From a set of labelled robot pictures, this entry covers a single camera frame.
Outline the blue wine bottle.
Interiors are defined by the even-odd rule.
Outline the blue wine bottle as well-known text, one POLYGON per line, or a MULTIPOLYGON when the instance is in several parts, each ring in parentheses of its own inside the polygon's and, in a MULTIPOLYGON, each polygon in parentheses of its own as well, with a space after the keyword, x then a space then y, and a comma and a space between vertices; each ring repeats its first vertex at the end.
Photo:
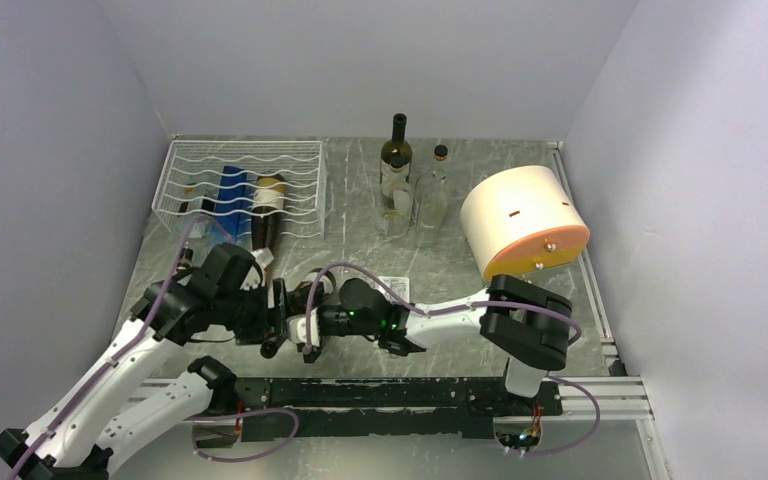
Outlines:
POLYGON ((223 167, 216 197, 214 218, 233 238, 250 233, 250 211, 257 175, 242 168, 223 167))

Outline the clear bottle with cork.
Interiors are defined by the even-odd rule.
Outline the clear bottle with cork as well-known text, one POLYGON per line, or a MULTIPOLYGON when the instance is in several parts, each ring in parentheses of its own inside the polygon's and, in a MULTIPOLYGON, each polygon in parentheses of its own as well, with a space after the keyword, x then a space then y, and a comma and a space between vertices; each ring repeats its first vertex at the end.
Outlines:
POLYGON ((396 154, 382 160, 379 171, 376 228, 389 238, 406 234, 413 205, 410 162, 396 154))

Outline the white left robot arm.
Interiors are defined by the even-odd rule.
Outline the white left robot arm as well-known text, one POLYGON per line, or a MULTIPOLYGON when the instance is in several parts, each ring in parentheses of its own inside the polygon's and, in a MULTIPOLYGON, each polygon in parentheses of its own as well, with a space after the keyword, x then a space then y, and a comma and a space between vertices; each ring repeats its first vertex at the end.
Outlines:
POLYGON ((39 419, 0 433, 12 479, 107 479, 134 453, 191 417, 221 416, 239 403, 237 376, 222 362, 193 360, 161 393, 127 400, 168 357, 212 326, 237 341, 276 338, 286 294, 267 282, 268 248, 214 246, 204 262, 149 286, 101 357, 39 419))

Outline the dark green labelled wine bottle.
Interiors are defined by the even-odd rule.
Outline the dark green labelled wine bottle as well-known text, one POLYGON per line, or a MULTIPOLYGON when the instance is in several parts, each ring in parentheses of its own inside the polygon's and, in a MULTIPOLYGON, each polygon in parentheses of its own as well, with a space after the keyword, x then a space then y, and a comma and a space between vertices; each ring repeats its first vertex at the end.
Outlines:
POLYGON ((410 181, 413 150, 406 140, 407 116, 396 113, 392 120, 391 137, 380 151, 379 186, 381 194, 391 197, 394 188, 410 181))

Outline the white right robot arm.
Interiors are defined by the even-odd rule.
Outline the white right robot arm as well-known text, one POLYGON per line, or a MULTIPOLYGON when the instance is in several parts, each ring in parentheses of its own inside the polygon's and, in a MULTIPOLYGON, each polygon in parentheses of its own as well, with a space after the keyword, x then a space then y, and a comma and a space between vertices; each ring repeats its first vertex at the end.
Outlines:
POLYGON ((547 374, 565 368, 568 347, 581 336, 567 298, 505 274, 474 294, 436 304, 410 303, 359 278, 346 281, 333 301, 325 298, 330 286, 304 290, 314 299, 293 307, 286 326, 306 362, 315 361, 329 337, 369 337, 396 356, 481 337, 508 356, 499 398, 513 414, 536 403, 547 374))

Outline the dark bottle silver neck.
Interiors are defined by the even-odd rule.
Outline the dark bottle silver neck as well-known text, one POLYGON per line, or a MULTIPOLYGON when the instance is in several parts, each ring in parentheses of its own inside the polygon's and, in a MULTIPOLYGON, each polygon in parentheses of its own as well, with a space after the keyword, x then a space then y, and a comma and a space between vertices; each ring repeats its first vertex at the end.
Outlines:
POLYGON ((289 290, 283 279, 275 279, 269 285, 267 295, 267 310, 264 333, 260 345, 260 355, 265 359, 274 358, 285 341, 290 341, 302 354, 306 364, 312 364, 322 352, 322 340, 312 340, 313 346, 309 353, 304 352, 305 325, 299 316, 306 315, 307 298, 312 288, 310 281, 303 281, 297 287, 289 290))

